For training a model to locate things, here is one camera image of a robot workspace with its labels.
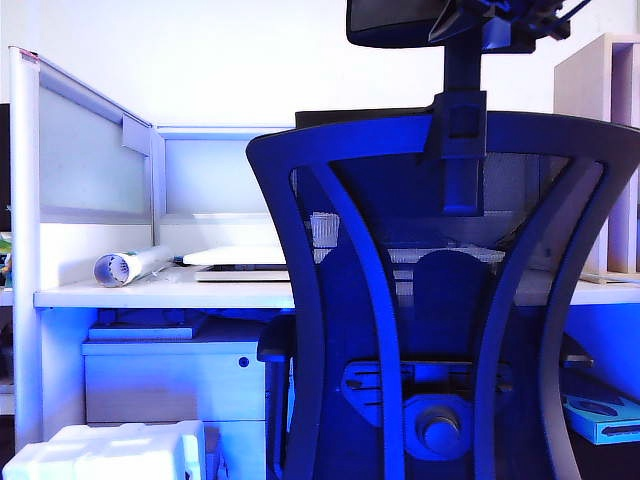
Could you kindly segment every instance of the white wall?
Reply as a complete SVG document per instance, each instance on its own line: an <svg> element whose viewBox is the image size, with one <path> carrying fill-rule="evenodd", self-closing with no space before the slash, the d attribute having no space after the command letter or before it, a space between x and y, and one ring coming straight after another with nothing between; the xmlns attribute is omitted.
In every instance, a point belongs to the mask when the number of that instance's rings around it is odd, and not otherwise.
<svg viewBox="0 0 640 480"><path fill-rule="evenodd" d="M156 124L292 124L303 109L427 105L442 84L440 49L349 45L345 0L1 2L3 51L37 51ZM485 57L490 108L551 111L553 66L636 18L636 0L593 0L569 40Z"/></svg>

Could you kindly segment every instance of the desk surface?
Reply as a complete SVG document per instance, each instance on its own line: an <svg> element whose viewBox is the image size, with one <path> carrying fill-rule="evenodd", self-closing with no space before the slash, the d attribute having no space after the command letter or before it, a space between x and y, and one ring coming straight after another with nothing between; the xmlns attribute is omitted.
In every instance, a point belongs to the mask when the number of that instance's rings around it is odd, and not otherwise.
<svg viewBox="0 0 640 480"><path fill-rule="evenodd" d="M94 279L36 292L36 307L96 308L293 308L288 282L204 283L202 267L171 267L126 287L105 288Z"/></svg>
<svg viewBox="0 0 640 480"><path fill-rule="evenodd" d="M293 308L287 282L203 283L193 280L200 267L172 267L122 288L104 288L95 280L37 292L36 307L93 308ZM518 305L541 305L546 292L540 288L551 279L543 272L527 272L518 289ZM596 285L578 282L572 305L640 303L640 286Z"/></svg>

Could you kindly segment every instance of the white laptop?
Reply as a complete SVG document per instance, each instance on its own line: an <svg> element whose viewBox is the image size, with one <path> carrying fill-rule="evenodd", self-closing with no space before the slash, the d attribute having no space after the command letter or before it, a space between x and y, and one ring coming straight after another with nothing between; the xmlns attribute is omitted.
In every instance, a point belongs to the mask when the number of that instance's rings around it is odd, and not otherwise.
<svg viewBox="0 0 640 480"><path fill-rule="evenodd" d="M185 255L186 265L203 265L200 282L288 282L289 273L279 245L216 247Z"/></svg>

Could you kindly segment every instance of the chair backrest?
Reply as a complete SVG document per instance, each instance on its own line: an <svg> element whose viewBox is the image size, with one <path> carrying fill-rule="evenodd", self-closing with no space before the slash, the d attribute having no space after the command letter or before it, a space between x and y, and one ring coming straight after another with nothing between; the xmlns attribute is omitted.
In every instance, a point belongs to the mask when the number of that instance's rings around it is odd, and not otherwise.
<svg viewBox="0 0 640 480"><path fill-rule="evenodd" d="M489 113L484 212L455 217L430 126L386 116L247 148L296 304L284 478L579 479L564 318L640 135Z"/></svg>

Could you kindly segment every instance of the drawer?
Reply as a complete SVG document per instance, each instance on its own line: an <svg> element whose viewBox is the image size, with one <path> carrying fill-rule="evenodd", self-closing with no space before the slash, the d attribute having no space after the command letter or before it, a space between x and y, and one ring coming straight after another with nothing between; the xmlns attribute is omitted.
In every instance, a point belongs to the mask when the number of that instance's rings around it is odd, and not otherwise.
<svg viewBox="0 0 640 480"><path fill-rule="evenodd" d="M264 364L246 352L85 355L88 422L264 420Z"/></svg>

